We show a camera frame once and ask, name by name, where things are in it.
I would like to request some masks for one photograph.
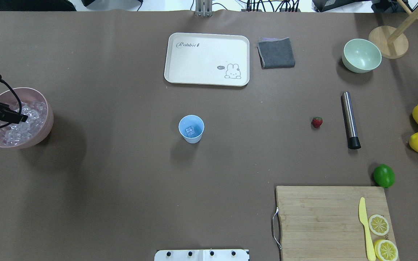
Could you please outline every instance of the knife blade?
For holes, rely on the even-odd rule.
[[[361,197],[359,201],[359,221],[364,225],[367,259],[369,261],[375,261],[375,251],[373,250],[372,238],[370,237],[369,221],[367,220],[367,210],[365,209],[365,198],[363,197]]]

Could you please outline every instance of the mint green bowl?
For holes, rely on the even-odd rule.
[[[341,58],[350,71],[366,73],[380,65],[382,54],[372,42],[365,39],[352,39],[346,43]]]

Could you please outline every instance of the wooden cutting board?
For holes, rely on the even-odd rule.
[[[277,186],[276,196],[283,261],[366,261],[361,197],[367,217],[383,215],[390,223],[387,236],[370,232],[373,242],[386,238],[396,244],[383,188]]]

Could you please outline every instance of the green lime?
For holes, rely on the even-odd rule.
[[[382,164],[373,170],[373,179],[380,187],[389,188],[394,183],[394,172],[391,167]]]

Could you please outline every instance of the lemon slice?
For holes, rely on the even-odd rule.
[[[386,239],[375,242],[375,254],[381,261],[396,261],[398,259],[398,249],[396,245]]]
[[[382,215],[371,215],[369,218],[369,227],[377,236],[384,236],[390,231],[388,220]]]

